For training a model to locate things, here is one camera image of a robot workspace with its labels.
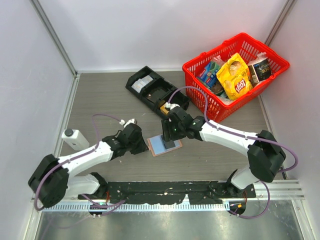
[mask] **white wall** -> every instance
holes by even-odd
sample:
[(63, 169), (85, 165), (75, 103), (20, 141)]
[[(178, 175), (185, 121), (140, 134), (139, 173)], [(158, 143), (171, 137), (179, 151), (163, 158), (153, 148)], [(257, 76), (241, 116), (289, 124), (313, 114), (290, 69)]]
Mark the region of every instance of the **white wall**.
[(72, 75), (28, 0), (0, 7), (0, 233), (21, 240), (28, 180), (52, 153)]
[[(300, 164), (288, 176), (298, 178), (320, 226), (320, 1), (297, 1), (271, 47), (291, 67), (263, 93), (263, 102), (279, 142), (291, 146)], [(286, 161), (290, 166), (293, 158)]]
[(181, 69), (240, 32), (266, 40), (285, 0), (39, 0), (79, 71)]

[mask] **lay's chip bag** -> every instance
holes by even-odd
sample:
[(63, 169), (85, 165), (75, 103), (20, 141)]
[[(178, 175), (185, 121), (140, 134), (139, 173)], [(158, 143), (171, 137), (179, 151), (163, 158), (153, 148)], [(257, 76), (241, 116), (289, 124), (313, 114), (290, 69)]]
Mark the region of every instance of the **lay's chip bag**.
[(239, 53), (232, 55), (216, 76), (230, 100), (240, 98), (253, 88), (249, 68)]

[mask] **bottle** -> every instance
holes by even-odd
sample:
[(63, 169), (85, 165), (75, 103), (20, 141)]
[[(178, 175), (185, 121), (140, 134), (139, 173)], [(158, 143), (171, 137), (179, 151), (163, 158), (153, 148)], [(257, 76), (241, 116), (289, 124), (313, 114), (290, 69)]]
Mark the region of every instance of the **bottle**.
[(85, 150), (89, 147), (88, 140), (79, 130), (66, 129), (62, 134), (62, 139), (76, 151)]

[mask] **red plastic basket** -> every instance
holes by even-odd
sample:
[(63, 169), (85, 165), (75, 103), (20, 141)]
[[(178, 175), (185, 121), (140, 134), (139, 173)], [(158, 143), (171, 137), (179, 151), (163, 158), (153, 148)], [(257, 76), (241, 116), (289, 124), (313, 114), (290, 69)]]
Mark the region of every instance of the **red plastic basket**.
[[(255, 86), (251, 91), (234, 100), (231, 104), (224, 104), (216, 95), (206, 88), (197, 78), (205, 66), (213, 57), (221, 56), (222, 60), (227, 61), (233, 54), (239, 53), (243, 60), (248, 63), (256, 59), (257, 54), (266, 52), (273, 75)], [(188, 61), (182, 67), (185, 73), (185, 85), (193, 86), (204, 91), (208, 98), (207, 116), (215, 122), (234, 113), (237, 109), (261, 94), (271, 82), (281, 73), (289, 68), (290, 64), (271, 48), (262, 42), (255, 40), (246, 33), (240, 33), (229, 40), (224, 41), (220, 46), (208, 52), (203, 52), (196, 58)], [(205, 99), (203, 95), (195, 89), (186, 89), (186, 94), (191, 101), (202, 111), (205, 110)]]

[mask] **lay's logo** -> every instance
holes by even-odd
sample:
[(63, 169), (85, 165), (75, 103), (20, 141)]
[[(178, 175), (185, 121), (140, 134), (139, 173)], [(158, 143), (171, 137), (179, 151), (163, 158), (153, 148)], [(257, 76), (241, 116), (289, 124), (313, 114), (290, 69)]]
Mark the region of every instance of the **lay's logo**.
[(235, 86), (235, 90), (236, 92), (239, 94), (240, 91), (246, 87), (246, 81), (244, 79), (242, 79), (241, 81), (239, 81), (236, 86)]

